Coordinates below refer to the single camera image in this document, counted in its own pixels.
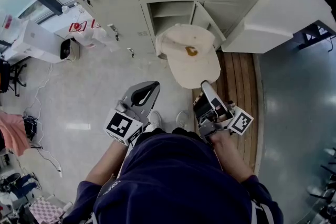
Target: cap brim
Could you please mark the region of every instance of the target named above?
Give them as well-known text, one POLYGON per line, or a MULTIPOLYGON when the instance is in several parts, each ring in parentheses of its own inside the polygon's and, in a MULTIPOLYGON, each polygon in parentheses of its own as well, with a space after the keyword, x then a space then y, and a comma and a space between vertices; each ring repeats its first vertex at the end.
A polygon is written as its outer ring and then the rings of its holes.
POLYGON ((187 89, 200 88, 204 80, 213 83, 221 73, 215 49, 198 61, 180 61, 169 56, 167 59, 176 81, 187 89))

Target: air vent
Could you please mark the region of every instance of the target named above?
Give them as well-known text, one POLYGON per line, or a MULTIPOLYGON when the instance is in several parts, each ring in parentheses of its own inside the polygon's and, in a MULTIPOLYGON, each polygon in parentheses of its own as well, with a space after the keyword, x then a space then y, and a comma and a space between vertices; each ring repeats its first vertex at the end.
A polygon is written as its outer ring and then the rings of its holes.
POLYGON ((145 36, 148 36, 148 33, 146 31, 144 31, 144 32, 138 32, 138 36, 139 37, 145 37, 145 36))

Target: gray floor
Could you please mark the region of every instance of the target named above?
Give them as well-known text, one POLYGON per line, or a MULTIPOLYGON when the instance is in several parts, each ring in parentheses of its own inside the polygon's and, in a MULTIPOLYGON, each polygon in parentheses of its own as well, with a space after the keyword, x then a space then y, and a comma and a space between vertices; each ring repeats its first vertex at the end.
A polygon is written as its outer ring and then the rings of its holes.
MULTIPOLYGON (((27 65, 22 74, 27 87, 20 87, 20 97, 13 91, 0 95, 5 112, 22 114, 47 77, 49 63, 29 59, 27 65)), ((82 49, 78 61, 53 65, 50 81, 38 94, 45 134, 41 144, 61 163, 63 178, 34 149, 19 158, 21 166, 36 174, 44 191, 64 202, 75 201, 78 183, 112 142, 103 131, 108 112, 128 87, 150 80, 161 84, 154 109, 161 114, 166 131, 171 131, 178 112, 192 110, 192 93, 177 84, 167 62, 156 55, 132 59, 126 49, 111 53, 106 47, 96 47, 82 49)), ((28 113, 37 117, 39 108, 36 101, 28 113)), ((40 125, 36 138, 41 138, 40 125)))
POLYGON ((264 153, 259 178, 297 223, 317 201, 308 186, 327 178, 319 166, 336 146, 336 48, 328 41, 298 51, 288 43, 260 56, 264 87, 264 153))

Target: baseball cap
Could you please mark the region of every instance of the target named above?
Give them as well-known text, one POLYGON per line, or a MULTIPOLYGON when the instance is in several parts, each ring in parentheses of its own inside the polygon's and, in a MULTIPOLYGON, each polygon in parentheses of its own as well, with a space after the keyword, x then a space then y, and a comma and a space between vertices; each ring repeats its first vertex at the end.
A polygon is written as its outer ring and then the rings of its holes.
POLYGON ((157 36, 156 55, 168 60, 182 87, 196 89, 204 80, 215 82, 221 73, 214 41, 215 36, 200 26, 177 24, 157 36))

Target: forearm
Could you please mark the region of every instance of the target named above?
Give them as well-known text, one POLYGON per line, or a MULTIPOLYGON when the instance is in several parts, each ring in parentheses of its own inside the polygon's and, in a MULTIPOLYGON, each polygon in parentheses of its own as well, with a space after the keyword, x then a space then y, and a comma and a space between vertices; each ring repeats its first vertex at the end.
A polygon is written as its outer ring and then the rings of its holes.
POLYGON ((218 132, 211 139, 220 165, 225 172, 240 183, 253 175, 252 169, 244 163, 228 131, 218 132))
POLYGON ((103 186, 112 174, 117 175, 125 159, 128 147, 113 141, 102 158, 86 177, 86 181, 103 186))

